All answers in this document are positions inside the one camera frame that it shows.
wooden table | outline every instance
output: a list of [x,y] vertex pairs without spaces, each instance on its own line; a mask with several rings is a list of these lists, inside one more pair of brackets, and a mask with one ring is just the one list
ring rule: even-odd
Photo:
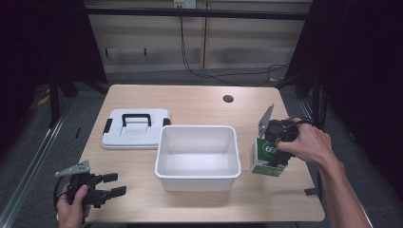
[[[232,103],[223,100],[231,95]],[[278,177],[252,174],[250,150],[257,122],[270,103],[272,119],[287,112],[278,90],[268,87],[114,85],[89,136],[81,161],[97,175],[117,172],[119,179],[97,185],[108,190],[127,186],[126,195],[91,209],[88,222],[267,222],[320,221],[317,196],[304,189],[313,182],[304,161],[292,158]],[[157,150],[105,150],[101,145],[113,109],[166,108],[172,124],[223,124],[237,131],[242,173],[229,192],[166,192],[154,174]]]

black handle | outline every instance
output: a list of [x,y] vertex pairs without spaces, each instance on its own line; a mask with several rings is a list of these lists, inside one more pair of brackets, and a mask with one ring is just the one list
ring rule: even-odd
[[148,126],[151,126],[151,116],[150,114],[123,114],[122,121],[124,122],[124,126],[126,126],[125,119],[126,118],[147,118]]

round hole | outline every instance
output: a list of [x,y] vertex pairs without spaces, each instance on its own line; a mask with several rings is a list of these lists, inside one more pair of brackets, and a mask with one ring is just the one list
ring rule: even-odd
[[232,103],[232,102],[234,102],[234,97],[231,96],[231,95],[225,95],[222,99],[223,99],[225,102],[227,102],[227,103]]

green packaging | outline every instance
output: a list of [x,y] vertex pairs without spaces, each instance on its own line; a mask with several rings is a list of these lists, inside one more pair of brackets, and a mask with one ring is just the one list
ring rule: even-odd
[[252,173],[278,177],[287,167],[287,164],[277,164],[277,152],[278,150],[275,143],[256,138],[251,150]]

black wire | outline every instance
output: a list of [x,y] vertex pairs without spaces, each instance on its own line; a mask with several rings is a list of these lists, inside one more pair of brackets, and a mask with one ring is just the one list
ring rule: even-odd
[[310,124],[310,125],[315,125],[315,123],[314,123],[313,121],[311,121],[311,120],[302,120],[302,121],[298,121],[298,122],[291,123],[290,125],[284,127],[284,128],[281,129],[280,131],[278,131],[278,132],[276,132],[276,133],[273,133],[273,135],[279,135],[279,134],[281,134],[281,133],[287,131],[287,130],[290,129],[291,127],[293,127],[293,126],[295,126],[295,125],[298,125],[298,124]]
[[181,41],[182,41],[182,62],[184,67],[193,75],[196,75],[198,77],[201,77],[203,79],[215,79],[218,80],[220,82],[232,85],[232,86],[243,86],[243,85],[238,85],[238,84],[234,84],[234,83],[230,83],[228,81],[225,81],[223,79],[220,79],[220,77],[223,76],[234,76],[234,75],[259,75],[259,74],[268,74],[267,79],[258,84],[258,85],[254,85],[254,86],[262,86],[264,84],[266,84],[269,80],[270,80],[270,72],[276,71],[278,69],[281,69],[283,67],[287,67],[289,64],[284,64],[284,65],[271,65],[269,67],[267,67],[267,70],[265,71],[261,71],[261,72],[241,72],[241,73],[226,73],[226,74],[218,74],[218,75],[209,75],[209,74],[203,74],[203,73],[197,73],[195,71],[193,71],[193,69],[190,67],[189,63],[187,62],[187,58],[186,58],[186,48],[185,48],[185,44],[184,44],[184,38],[183,38],[183,19],[182,17],[180,17],[180,22],[181,22]]
[[64,177],[60,177],[60,178],[57,180],[56,185],[54,186],[54,189],[53,189],[53,207],[54,207],[54,210],[56,210],[56,213],[57,213],[57,206],[56,206],[57,201],[59,201],[59,198],[60,198],[63,194],[65,194],[65,193],[62,193],[61,195],[57,196],[57,193],[58,193],[58,191],[59,191],[60,182],[62,181],[63,178],[64,178]]

